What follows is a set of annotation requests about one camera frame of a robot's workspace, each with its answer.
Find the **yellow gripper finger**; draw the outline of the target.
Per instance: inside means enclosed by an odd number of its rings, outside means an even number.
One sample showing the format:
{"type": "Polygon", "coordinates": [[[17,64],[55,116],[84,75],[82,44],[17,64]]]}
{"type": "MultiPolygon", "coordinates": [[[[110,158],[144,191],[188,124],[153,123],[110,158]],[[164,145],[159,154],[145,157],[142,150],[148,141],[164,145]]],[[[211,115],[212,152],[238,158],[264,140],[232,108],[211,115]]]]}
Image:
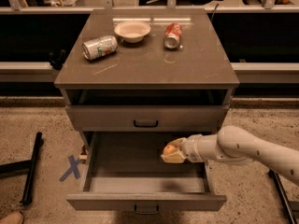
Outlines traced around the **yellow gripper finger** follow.
{"type": "Polygon", "coordinates": [[[175,149],[169,154],[162,154],[161,158],[165,163],[183,163],[186,160],[186,157],[179,149],[175,149]]]}
{"type": "Polygon", "coordinates": [[[175,140],[169,142],[168,145],[173,146],[173,147],[181,147],[185,140],[186,140],[185,137],[181,137],[181,138],[178,138],[178,139],[175,139],[175,140]]]}

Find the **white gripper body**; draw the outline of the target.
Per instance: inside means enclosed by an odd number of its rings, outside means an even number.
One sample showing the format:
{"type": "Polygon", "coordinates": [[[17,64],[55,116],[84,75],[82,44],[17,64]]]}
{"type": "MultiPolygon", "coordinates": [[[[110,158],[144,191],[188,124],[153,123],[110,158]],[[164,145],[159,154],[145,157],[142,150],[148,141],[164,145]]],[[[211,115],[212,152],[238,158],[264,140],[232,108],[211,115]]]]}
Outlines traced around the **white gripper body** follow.
{"type": "Polygon", "coordinates": [[[191,135],[188,138],[185,138],[182,142],[182,153],[184,157],[192,163],[204,162],[199,151],[201,138],[201,134],[191,135]]]}

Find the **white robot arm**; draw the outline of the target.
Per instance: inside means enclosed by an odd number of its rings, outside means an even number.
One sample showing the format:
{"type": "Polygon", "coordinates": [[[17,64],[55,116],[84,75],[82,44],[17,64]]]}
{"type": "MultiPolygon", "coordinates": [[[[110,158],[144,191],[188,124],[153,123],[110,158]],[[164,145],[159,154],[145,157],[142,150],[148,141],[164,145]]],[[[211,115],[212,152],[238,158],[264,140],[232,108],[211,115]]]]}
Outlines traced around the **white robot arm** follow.
{"type": "Polygon", "coordinates": [[[299,184],[299,151],[264,141],[236,126],[222,127],[217,134],[195,134],[169,142],[161,158],[165,163],[192,163],[213,160],[244,165],[258,161],[299,184]]]}

